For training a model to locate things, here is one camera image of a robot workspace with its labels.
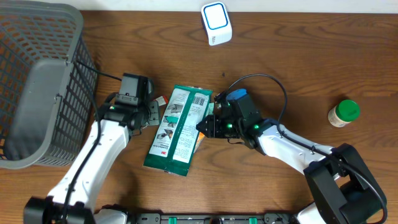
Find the mint green wipes packet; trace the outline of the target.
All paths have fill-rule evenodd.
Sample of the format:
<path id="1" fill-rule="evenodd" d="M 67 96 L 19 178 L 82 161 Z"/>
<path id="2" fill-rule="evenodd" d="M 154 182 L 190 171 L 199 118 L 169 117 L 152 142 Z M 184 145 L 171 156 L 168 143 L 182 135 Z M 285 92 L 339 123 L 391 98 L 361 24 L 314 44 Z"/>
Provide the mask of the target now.
<path id="1" fill-rule="evenodd" d="M 214 108 L 215 108 L 215 104 L 214 103 L 209 103 L 207 115 L 213 114 Z"/>

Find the orange white box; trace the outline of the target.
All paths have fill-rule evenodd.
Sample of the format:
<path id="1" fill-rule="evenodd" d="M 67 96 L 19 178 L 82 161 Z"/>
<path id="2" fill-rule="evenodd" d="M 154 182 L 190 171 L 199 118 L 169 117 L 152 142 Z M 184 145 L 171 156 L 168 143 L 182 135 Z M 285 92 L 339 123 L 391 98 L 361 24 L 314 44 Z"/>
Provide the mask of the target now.
<path id="1" fill-rule="evenodd" d="M 195 144 L 194 152 L 196 152 L 196 151 L 198 150 L 198 148 L 199 148 L 201 142 L 202 142 L 205 138 L 206 138 L 206 136 L 205 136 L 203 133 L 199 132 L 198 137 L 197 137 L 197 141 L 196 141 L 196 144 Z"/>

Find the green white sponge package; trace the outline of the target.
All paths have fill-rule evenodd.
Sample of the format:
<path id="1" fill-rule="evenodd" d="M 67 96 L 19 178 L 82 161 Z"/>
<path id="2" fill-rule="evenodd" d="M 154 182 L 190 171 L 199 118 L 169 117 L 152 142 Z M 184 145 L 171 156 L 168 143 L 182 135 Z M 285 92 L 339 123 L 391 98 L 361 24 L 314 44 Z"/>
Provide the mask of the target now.
<path id="1" fill-rule="evenodd" d="M 211 90 L 175 85 L 143 166 L 167 173 L 188 174 Z"/>

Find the green-lidded white jar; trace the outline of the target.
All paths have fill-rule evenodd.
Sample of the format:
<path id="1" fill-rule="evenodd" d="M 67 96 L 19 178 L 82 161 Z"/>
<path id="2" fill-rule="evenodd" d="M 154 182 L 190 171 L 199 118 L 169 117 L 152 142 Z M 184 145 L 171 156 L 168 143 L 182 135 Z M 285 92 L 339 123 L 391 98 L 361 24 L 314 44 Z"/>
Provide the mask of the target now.
<path id="1" fill-rule="evenodd" d="M 358 119 L 360 114 L 361 110 L 357 102 L 343 100 L 328 112 L 327 118 L 332 126 L 342 128 Z"/>

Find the red sachet packet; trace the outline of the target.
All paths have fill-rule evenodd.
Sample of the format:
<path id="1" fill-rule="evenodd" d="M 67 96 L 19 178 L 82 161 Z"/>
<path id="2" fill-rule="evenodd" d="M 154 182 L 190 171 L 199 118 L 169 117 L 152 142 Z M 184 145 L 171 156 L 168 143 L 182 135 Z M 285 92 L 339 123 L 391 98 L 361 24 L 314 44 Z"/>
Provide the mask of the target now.
<path id="1" fill-rule="evenodd" d="M 169 103 L 168 98 L 165 95 L 161 95 L 155 99 L 159 106 L 167 105 Z"/>

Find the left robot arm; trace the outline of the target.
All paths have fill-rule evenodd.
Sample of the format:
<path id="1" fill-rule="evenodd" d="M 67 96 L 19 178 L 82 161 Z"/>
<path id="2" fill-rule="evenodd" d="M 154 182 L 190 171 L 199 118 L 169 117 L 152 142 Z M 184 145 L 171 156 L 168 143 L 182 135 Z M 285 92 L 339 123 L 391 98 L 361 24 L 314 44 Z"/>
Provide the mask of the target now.
<path id="1" fill-rule="evenodd" d="M 159 106 L 153 101 L 154 83 L 125 73 L 120 90 L 110 94 L 95 112 L 95 122 L 80 153 L 46 198 L 31 197 L 24 223 L 132 223 L 129 212 L 107 205 L 95 212 L 98 193 L 118 155 L 133 136 L 158 125 Z"/>

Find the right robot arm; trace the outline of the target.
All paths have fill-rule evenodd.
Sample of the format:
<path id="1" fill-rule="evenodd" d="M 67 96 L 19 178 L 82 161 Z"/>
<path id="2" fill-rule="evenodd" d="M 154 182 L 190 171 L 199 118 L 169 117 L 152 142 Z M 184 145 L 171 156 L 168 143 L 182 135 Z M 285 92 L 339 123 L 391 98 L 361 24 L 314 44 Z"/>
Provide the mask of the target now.
<path id="1" fill-rule="evenodd" d="M 296 223 L 366 223 L 378 211 L 380 222 L 386 221 L 386 196 L 352 145 L 316 144 L 278 120 L 263 118 L 245 89 L 224 91 L 215 100 L 221 114 L 200 121 L 199 132 L 208 138 L 236 139 L 304 175 L 313 203 L 295 215 Z"/>

